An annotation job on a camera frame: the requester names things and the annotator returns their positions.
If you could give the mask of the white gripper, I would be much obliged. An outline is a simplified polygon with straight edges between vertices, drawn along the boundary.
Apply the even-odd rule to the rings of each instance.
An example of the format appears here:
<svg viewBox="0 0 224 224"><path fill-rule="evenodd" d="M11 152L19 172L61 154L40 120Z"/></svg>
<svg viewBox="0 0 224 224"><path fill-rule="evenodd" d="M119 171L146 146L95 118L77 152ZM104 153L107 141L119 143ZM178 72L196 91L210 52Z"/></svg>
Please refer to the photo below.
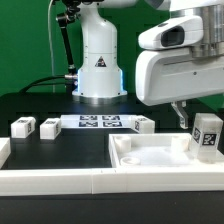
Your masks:
<svg viewBox="0 0 224 224"><path fill-rule="evenodd" d="M137 98L148 106L171 103L188 128L182 100L224 93L224 56L193 58L189 49L143 51L136 62Z"/></svg>

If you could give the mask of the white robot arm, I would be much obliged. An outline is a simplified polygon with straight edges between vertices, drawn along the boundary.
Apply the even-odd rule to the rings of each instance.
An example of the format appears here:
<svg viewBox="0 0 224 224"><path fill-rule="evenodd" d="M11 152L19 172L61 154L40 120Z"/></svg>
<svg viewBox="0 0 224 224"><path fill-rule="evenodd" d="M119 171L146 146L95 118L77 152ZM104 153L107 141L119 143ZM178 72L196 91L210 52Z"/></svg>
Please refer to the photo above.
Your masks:
<svg viewBox="0 0 224 224"><path fill-rule="evenodd" d="M137 1L81 3L83 65L74 96L99 103L126 95L117 65L117 30L98 10L133 6ZM171 104L186 129L188 99L224 93L224 0L145 1L169 11L170 18L138 37L143 52L136 61L136 95L147 106Z"/></svg>

